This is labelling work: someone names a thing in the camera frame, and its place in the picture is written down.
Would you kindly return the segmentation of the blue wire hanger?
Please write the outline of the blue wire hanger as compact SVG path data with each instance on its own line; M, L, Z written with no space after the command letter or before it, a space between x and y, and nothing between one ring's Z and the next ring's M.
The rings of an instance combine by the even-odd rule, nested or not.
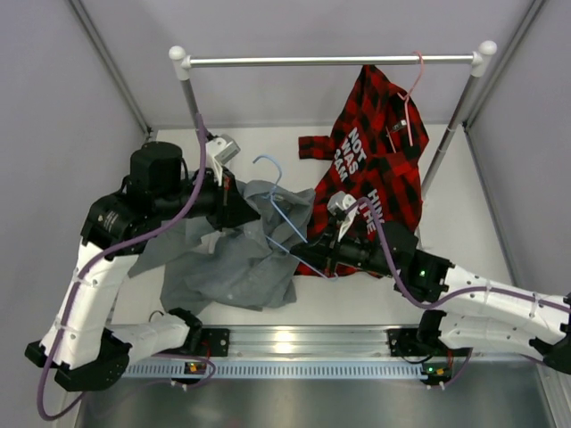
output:
M277 205L277 201L276 201L277 187L278 187L279 182L283 176L283 170L282 170L280 164L278 163L278 161L274 157L267 155L267 154L258 155L257 157L255 157L253 159L252 163L256 164L257 162L259 162L261 160L270 161L277 171L277 177L276 177L275 181L273 182L272 187L268 191L266 198L269 200L270 204L275 209L277 214L287 223L287 225L290 226L290 228L295 232L295 234L302 239L302 242L307 243L308 242L307 238L301 233L301 231L294 225L294 223L290 220L290 218ZM309 270L311 270L313 273L317 274L319 277L321 277L321 278L323 278L329 282L336 282L338 280L339 276L337 274L333 274L332 276L327 276L324 272L313 267L306 260L304 260L304 259L302 259L296 255L293 255L293 253L289 249L287 249L283 244L278 243L273 238L270 238L268 235L266 236L266 238L268 241L275 244L280 250L284 251L287 255L296 259L300 264L307 267Z

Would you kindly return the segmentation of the grey button shirt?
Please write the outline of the grey button shirt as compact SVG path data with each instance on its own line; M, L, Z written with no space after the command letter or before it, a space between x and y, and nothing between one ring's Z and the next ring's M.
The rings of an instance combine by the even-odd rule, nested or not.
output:
M166 310L181 308L197 315L213 302L263 310L296 301L293 277L298 262L266 236L287 249L302 239L266 198L270 182L253 180L237 186L261 215L259 220L225 230L213 250L207 251L203 238L213 235L213 227L205 218L184 219L149 241L129 270L129 277L135 277L164 268L160 300ZM277 187L277 205L304 236L314 200L311 188L291 192Z

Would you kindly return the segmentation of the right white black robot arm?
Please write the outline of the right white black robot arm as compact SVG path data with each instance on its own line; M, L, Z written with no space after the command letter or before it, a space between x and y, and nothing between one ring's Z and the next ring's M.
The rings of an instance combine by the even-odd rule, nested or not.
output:
M523 290L472 273L418 248L417 237L395 222L374 241L341 235L336 225L291 253L333 274L340 266L390 276L395 290L423 315L415 343L440 349L514 353L570 372L570 299Z

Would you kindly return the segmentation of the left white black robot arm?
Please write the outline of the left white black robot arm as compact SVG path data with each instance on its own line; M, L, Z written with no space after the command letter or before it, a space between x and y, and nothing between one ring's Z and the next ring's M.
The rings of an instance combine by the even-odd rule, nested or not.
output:
M108 316L153 230L174 218L203 218L216 230L259 219L226 166L238 152L228 136L213 137L204 172L194 174L175 144L150 142L133 152L120 190L92 204L65 300L48 333L27 346L26 358L52 368L64 390L87 392L111 387L145 358L200 350L203 325L188 310L171 309L139 325L110 325Z

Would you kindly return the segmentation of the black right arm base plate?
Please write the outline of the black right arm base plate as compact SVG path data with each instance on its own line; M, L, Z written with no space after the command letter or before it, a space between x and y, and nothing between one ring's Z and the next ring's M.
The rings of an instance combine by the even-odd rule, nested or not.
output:
M446 357L448 348L435 338L422 336L416 327L387 331L391 355L396 357Z

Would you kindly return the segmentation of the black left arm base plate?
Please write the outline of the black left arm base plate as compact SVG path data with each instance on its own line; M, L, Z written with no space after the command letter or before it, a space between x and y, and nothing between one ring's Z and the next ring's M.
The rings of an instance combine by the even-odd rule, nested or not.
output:
M202 358L225 358L230 345L227 328L203 328L193 355Z

